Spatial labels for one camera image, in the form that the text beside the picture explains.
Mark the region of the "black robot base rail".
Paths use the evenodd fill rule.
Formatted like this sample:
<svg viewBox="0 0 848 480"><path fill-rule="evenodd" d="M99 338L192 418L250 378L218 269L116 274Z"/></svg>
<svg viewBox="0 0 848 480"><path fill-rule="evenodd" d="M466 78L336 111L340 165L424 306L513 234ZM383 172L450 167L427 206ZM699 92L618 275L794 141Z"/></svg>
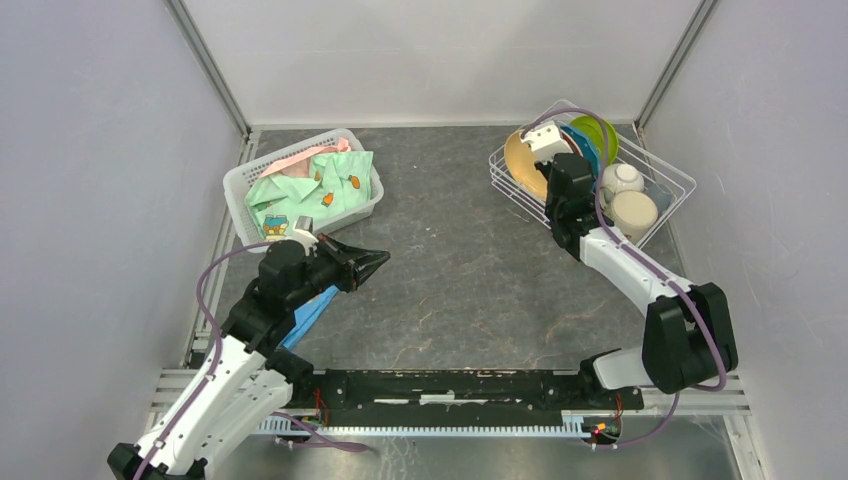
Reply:
<svg viewBox="0 0 848 480"><path fill-rule="evenodd" d="M577 370L316 370L278 412L321 427L460 429L555 427L565 415L615 416L644 407L638 387L602 388Z"/></svg>

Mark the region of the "lime green plate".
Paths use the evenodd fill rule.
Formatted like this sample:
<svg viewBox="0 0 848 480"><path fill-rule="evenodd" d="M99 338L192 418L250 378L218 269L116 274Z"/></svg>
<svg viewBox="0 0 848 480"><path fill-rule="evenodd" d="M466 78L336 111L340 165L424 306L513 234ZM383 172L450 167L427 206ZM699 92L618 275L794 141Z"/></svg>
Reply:
<svg viewBox="0 0 848 480"><path fill-rule="evenodd" d="M594 145L601 165L607 166L615 161L620 143L615 128L609 122L599 121L589 115L581 115L575 117L569 126L584 134Z"/></svg>

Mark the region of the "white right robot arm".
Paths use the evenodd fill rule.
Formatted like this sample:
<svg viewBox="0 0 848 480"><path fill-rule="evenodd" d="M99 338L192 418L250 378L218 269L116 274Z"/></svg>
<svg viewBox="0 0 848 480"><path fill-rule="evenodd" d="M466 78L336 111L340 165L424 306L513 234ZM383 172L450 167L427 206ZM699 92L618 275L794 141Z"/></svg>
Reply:
<svg viewBox="0 0 848 480"><path fill-rule="evenodd" d="M619 389L648 385L666 394L723 389L738 365L724 291L673 274L627 240L600 212L582 156L557 153L535 168L547 182L544 214L555 243L603 275L645 319L640 346L582 362L580 400L602 408Z"/></svg>

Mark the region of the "blue dotted plate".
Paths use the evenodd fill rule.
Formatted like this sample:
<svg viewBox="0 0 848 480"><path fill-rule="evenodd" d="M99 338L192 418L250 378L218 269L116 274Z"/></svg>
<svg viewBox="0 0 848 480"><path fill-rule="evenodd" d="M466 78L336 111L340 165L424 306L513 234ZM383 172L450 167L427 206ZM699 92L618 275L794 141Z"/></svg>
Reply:
<svg viewBox="0 0 848 480"><path fill-rule="evenodd" d="M597 177L600 173L599 149L594 145L589 137L579 129L573 128L570 125L561 125L560 128L574 140L575 144L580 149L581 155L589 161L592 167L593 176Z"/></svg>

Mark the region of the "white round bowl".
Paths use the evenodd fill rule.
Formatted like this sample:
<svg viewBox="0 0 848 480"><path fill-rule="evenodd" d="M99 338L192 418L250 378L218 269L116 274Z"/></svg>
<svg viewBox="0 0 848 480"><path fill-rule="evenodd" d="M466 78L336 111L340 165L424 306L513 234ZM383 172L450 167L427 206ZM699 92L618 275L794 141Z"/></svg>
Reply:
<svg viewBox="0 0 848 480"><path fill-rule="evenodd" d="M644 188L643 175L632 165L613 163L603 170L601 200L604 203L610 202L620 192L643 192Z"/></svg>

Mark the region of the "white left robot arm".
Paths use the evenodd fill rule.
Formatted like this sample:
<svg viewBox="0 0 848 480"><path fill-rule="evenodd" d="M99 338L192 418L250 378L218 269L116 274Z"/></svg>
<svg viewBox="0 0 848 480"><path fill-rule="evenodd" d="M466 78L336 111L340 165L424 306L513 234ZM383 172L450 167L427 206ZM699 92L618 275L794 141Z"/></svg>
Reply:
<svg viewBox="0 0 848 480"><path fill-rule="evenodd" d="M211 313L213 345L159 423L119 443L107 464L118 479L205 479L266 417L314 394L313 366L287 349L295 312L331 287L354 292L391 257L298 230L260 242L257 276L223 324Z"/></svg>

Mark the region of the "green interior mug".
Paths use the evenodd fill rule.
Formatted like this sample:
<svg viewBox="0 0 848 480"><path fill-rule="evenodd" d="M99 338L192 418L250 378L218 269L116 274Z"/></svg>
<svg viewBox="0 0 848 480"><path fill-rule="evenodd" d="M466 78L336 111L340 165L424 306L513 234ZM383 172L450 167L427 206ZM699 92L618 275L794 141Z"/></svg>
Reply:
<svg viewBox="0 0 848 480"><path fill-rule="evenodd" d="M633 244L638 244L659 218L655 202L645 193L621 191L610 202L608 216L620 232Z"/></svg>

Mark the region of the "orange plate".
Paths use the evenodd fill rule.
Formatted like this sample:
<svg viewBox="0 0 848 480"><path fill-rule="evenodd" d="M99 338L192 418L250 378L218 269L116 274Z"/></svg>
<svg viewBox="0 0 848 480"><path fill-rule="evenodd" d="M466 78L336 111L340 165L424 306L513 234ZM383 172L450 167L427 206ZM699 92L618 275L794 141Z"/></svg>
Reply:
<svg viewBox="0 0 848 480"><path fill-rule="evenodd" d="M536 156L520 139L521 130L514 131L504 144L504 160L512 178L528 193L544 201L547 180L536 169Z"/></svg>

